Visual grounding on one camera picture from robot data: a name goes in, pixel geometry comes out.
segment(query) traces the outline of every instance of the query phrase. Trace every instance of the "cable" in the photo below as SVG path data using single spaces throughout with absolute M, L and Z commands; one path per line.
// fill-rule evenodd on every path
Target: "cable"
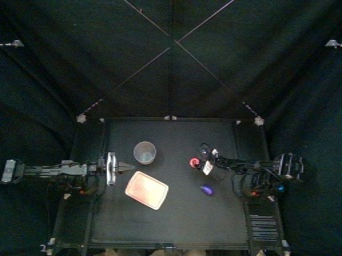
M 51 213 L 49 213 L 49 203 L 48 203 L 48 194 L 49 194 L 49 186 L 51 182 L 47 186 L 47 196 L 45 196 L 45 208 L 47 208 L 47 221 L 48 221 L 48 240 L 52 237 L 52 230 L 51 230 Z
M 282 178 L 267 168 L 262 168 L 262 170 L 266 170 L 279 181 L 282 181 Z

